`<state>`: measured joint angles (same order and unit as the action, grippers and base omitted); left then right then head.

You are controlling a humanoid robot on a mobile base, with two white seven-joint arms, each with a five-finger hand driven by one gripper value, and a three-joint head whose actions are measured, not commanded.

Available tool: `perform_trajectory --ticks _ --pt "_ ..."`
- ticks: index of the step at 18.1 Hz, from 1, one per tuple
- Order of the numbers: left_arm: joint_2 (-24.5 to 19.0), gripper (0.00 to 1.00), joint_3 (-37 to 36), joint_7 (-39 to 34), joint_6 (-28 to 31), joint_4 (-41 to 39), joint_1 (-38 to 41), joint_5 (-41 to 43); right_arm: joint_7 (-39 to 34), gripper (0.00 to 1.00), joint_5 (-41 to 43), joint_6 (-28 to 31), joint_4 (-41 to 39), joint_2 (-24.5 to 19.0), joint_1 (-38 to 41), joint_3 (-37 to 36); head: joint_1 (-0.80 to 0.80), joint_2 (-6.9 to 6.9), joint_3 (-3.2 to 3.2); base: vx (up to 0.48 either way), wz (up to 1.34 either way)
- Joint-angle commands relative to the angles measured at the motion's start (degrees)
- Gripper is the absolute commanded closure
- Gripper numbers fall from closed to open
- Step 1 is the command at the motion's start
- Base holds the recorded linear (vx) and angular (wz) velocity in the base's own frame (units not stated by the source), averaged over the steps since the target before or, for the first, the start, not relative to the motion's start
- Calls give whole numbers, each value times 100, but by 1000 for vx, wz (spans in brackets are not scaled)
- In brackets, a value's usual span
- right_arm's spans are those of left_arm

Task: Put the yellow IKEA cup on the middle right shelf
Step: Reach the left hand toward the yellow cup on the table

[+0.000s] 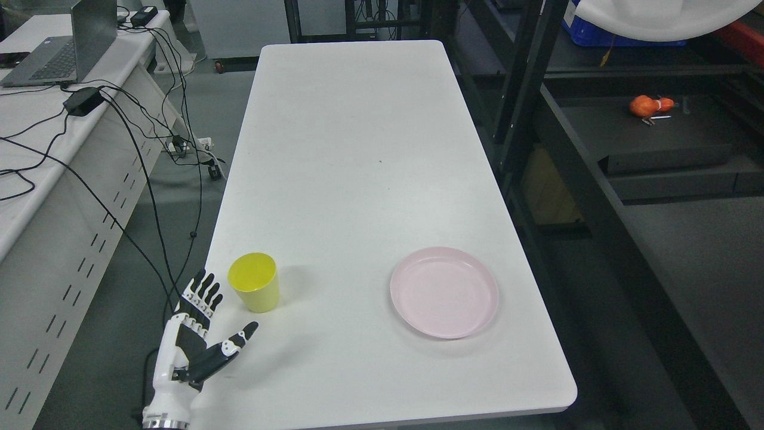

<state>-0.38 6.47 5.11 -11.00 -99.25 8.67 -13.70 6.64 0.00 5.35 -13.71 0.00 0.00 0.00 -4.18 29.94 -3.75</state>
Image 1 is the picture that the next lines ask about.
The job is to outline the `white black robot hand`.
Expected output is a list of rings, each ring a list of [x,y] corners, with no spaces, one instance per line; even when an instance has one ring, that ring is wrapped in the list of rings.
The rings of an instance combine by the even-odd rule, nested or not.
[[[153,371],[153,398],[142,411],[143,429],[188,429],[192,403],[205,381],[228,365],[258,329],[251,321],[210,345],[208,330],[224,299],[215,275],[200,269],[189,281],[164,327]]]

